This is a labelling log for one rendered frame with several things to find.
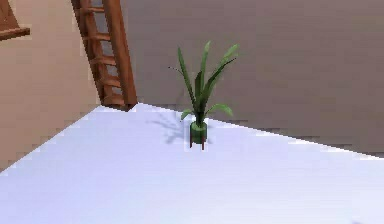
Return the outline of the brown wooden wall shelf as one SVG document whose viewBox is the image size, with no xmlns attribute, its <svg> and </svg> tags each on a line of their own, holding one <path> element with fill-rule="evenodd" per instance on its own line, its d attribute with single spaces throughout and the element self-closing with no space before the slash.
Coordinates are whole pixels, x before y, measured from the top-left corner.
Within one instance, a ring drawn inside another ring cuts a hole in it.
<svg viewBox="0 0 384 224">
<path fill-rule="evenodd" d="M 27 36 L 28 27 L 20 27 L 9 0 L 0 0 L 0 41 Z"/>
</svg>

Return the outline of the brown wooden ladder shelf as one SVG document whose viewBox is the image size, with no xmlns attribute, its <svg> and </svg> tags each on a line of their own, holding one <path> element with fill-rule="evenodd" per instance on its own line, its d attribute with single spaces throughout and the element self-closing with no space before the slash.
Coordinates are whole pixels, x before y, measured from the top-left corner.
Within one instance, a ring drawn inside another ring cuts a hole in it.
<svg viewBox="0 0 384 224">
<path fill-rule="evenodd" d="M 71 0 L 102 106 L 129 111 L 137 103 L 120 0 Z"/>
</svg>

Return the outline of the green house plant in pot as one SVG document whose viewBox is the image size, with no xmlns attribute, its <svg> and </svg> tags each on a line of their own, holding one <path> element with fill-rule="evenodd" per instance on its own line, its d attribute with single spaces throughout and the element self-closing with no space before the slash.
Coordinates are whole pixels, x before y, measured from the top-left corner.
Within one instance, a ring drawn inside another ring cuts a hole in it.
<svg viewBox="0 0 384 224">
<path fill-rule="evenodd" d="M 239 48 L 238 44 L 234 44 L 229 47 L 216 68 L 213 70 L 210 78 L 205 80 L 210 46 L 210 41 L 208 41 L 204 46 L 200 70 L 194 78 L 194 83 L 191 83 L 181 48 L 177 49 L 179 68 L 173 68 L 173 70 L 180 73 L 183 77 L 192 105 L 191 109 L 184 109 L 182 111 L 180 120 L 183 121 L 188 115 L 193 115 L 195 117 L 195 120 L 189 125 L 189 146 L 192 147 L 193 144 L 199 144 L 201 149 L 205 148 L 205 142 L 208 139 L 208 125 L 205 122 L 207 116 L 215 110 L 221 110 L 229 116 L 233 115 L 233 110 L 226 104 L 216 103 L 210 108 L 207 108 L 207 105 L 210 96 L 217 82 L 220 80 L 226 66 L 237 59 L 236 51 Z"/>
</svg>

